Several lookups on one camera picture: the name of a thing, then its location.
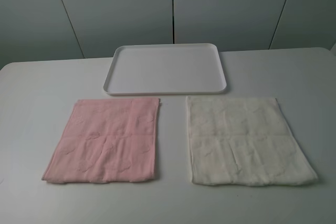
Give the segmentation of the white rectangular plastic tray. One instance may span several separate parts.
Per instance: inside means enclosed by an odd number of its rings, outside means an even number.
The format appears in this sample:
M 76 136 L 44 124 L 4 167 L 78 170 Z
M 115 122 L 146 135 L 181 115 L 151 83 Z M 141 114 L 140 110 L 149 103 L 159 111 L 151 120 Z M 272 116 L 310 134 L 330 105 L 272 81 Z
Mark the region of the white rectangular plastic tray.
M 213 44 L 121 46 L 103 90 L 108 95 L 217 94 L 227 87 Z

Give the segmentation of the cream white terry towel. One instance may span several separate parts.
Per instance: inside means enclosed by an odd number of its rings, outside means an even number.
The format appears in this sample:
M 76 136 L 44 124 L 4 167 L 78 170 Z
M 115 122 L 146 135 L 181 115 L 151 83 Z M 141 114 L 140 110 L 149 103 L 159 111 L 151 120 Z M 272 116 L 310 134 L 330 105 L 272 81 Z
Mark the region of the cream white terry towel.
M 187 97 L 191 181 L 297 186 L 318 175 L 275 98 Z

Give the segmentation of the pink terry towel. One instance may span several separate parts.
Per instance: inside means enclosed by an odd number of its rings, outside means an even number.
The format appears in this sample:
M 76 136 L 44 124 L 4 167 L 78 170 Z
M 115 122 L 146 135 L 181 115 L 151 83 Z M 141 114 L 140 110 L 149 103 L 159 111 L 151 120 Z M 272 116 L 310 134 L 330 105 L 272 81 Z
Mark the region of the pink terry towel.
M 159 98 L 78 100 L 42 176 L 48 183 L 155 178 Z

